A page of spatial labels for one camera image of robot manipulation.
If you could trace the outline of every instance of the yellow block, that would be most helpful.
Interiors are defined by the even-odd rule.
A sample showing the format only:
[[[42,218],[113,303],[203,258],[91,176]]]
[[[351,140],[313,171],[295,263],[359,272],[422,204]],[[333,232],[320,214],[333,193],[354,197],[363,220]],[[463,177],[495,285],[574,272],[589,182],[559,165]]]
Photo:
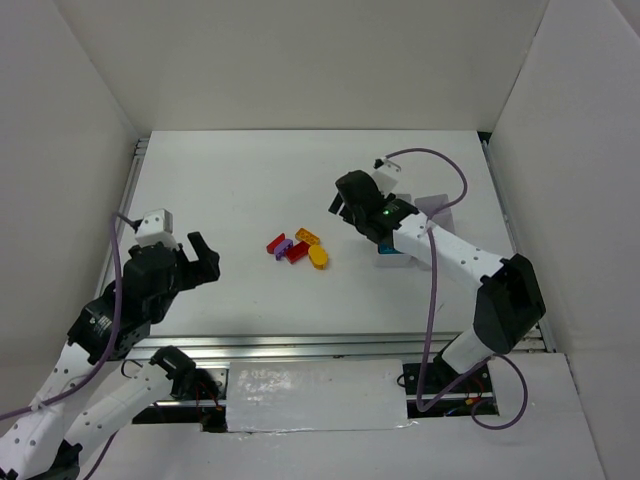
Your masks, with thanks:
[[[320,245],[311,245],[309,247],[309,260],[318,270],[324,270],[329,263],[329,255]]]
[[[304,228],[298,230],[298,233],[296,233],[296,239],[301,242],[308,243],[309,245],[318,245],[320,243],[320,239],[318,237]]]

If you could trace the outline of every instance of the red block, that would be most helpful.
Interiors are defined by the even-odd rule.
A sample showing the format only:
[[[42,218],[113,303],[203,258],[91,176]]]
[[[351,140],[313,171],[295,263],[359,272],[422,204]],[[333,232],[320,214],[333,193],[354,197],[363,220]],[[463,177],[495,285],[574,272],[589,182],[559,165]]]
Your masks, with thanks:
[[[284,241],[284,233],[281,233],[276,237],[276,239],[273,242],[267,245],[267,252],[273,254],[273,251],[275,250],[275,248],[278,245],[280,245],[283,241]]]
[[[284,252],[284,256],[287,257],[289,263],[293,264],[304,257],[307,252],[309,252],[309,244],[307,242],[300,242]]]

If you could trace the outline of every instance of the purple block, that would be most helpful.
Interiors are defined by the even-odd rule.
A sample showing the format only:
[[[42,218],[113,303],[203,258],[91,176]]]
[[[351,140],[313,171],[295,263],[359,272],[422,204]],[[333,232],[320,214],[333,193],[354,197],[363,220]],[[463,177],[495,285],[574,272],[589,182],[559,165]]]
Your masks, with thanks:
[[[442,193],[440,195],[431,195],[429,197],[416,198],[414,205],[422,213],[430,216],[436,208],[448,202],[449,195],[447,195],[446,193]],[[440,213],[437,213],[432,218],[432,220],[436,225],[440,225],[442,228],[450,233],[453,233],[454,235],[456,234],[456,229],[453,223],[453,215],[451,214],[450,208],[445,208]]]
[[[284,252],[293,247],[293,240],[285,238],[274,250],[273,254],[276,256],[276,260],[280,260],[284,257]]]

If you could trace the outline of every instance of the orange block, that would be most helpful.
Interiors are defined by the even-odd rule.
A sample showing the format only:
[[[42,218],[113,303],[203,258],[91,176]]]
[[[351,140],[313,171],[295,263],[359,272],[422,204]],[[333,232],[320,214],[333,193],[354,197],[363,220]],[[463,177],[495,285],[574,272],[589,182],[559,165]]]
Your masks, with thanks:
[[[298,230],[296,233],[296,239],[301,242],[308,243],[309,245],[318,245],[320,243],[320,239],[318,237],[304,228]]]

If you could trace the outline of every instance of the small plastic block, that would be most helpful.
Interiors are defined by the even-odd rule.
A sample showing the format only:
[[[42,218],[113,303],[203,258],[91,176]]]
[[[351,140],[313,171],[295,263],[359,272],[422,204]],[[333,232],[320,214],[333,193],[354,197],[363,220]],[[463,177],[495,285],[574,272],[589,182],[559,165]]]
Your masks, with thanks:
[[[289,250],[293,246],[293,240],[289,240],[285,238],[280,244],[273,250],[274,255],[276,256],[276,260],[280,260],[284,257],[284,254],[287,250]]]
[[[281,233],[276,237],[276,239],[273,242],[267,245],[267,252],[273,254],[273,251],[276,249],[278,245],[282,243],[283,240],[284,240],[284,233]]]
[[[393,247],[380,244],[377,245],[376,255],[373,260],[376,267],[381,268],[401,268],[413,265],[411,255],[397,251]]]
[[[324,270],[329,263],[329,255],[320,245],[311,245],[309,247],[309,260],[318,270]]]
[[[309,252],[309,246],[307,242],[300,242],[287,250],[284,255],[289,263],[294,264]]]
[[[320,239],[305,228],[298,230],[296,233],[296,240],[306,242],[309,245],[318,245],[320,243]]]

